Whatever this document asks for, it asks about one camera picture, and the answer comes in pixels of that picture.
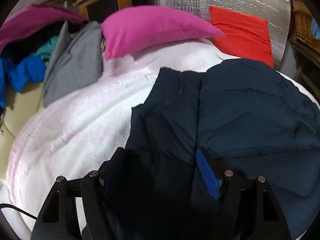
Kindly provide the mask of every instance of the white blanket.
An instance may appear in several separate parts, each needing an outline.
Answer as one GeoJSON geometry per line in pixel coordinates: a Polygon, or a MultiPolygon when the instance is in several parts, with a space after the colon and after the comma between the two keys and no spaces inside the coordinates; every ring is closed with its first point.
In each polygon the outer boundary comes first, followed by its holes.
{"type": "MultiPolygon", "coordinates": [[[[209,41],[193,40],[105,62],[97,83],[39,111],[17,136],[6,173],[12,202],[37,216],[57,176],[83,177],[124,147],[131,108],[145,101],[161,67],[204,72],[230,58],[236,57],[221,53],[209,41]]],[[[300,90],[315,101],[303,87],[300,90]]],[[[77,207],[83,229],[81,201],[77,207]]],[[[32,230],[35,221],[22,217],[32,230]]]]}
{"type": "MultiPolygon", "coordinates": [[[[7,182],[4,179],[0,179],[0,203],[14,205],[14,203],[12,203],[10,199],[10,193],[7,182]]],[[[31,230],[25,224],[24,220],[21,217],[21,214],[18,211],[15,211],[10,208],[4,208],[1,211],[6,217],[12,229],[15,231],[15,233],[22,240],[29,240],[31,237],[31,230]]]]}

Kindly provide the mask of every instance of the beige fabric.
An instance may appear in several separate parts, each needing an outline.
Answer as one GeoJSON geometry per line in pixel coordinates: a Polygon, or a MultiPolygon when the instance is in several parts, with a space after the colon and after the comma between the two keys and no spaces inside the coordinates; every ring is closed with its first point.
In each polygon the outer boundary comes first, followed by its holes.
{"type": "Polygon", "coordinates": [[[24,124],[39,109],[43,108],[42,83],[27,83],[21,93],[17,93],[9,84],[6,88],[3,130],[0,135],[0,178],[4,178],[9,152],[15,137],[24,124]]]}
{"type": "Polygon", "coordinates": [[[13,136],[16,137],[29,118],[38,111],[41,93],[42,83],[27,83],[21,93],[8,86],[5,97],[7,107],[4,124],[13,136]]]}
{"type": "Polygon", "coordinates": [[[8,165],[10,148],[15,137],[9,132],[4,124],[2,124],[1,129],[3,132],[0,135],[0,178],[4,179],[5,170],[8,165]]]}

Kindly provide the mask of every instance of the gray garment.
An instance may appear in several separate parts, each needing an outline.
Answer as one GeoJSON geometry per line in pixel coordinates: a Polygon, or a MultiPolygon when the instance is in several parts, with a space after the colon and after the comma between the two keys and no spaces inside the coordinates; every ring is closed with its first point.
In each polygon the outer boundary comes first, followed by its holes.
{"type": "Polygon", "coordinates": [[[89,22],[73,34],[68,32],[68,22],[63,24],[44,77],[44,107],[98,80],[102,68],[101,41],[97,22],[89,22]]]}

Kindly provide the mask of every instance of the blue jacket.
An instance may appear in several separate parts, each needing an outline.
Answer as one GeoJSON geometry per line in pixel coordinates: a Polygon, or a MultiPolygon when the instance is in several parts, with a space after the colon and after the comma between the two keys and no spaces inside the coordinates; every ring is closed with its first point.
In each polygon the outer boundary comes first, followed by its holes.
{"type": "Polygon", "coordinates": [[[21,92],[25,83],[43,81],[45,70],[45,65],[39,56],[30,55],[18,65],[11,59],[0,58],[0,107],[6,106],[4,101],[6,80],[17,92],[21,92]]]}

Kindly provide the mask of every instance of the dark blue fabric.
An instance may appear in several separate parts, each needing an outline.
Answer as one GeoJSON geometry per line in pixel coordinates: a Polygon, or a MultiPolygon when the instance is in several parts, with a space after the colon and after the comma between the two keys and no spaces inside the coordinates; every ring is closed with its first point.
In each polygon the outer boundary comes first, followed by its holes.
{"type": "Polygon", "coordinates": [[[5,108],[6,104],[4,102],[5,98],[5,73],[7,71],[7,61],[0,58],[0,107],[5,108]]]}
{"type": "Polygon", "coordinates": [[[196,166],[202,146],[240,176],[266,177],[296,239],[320,209],[319,113],[262,62],[225,60],[206,73],[161,69],[132,109],[126,161],[106,200],[117,238],[207,238],[219,203],[196,166]]]}

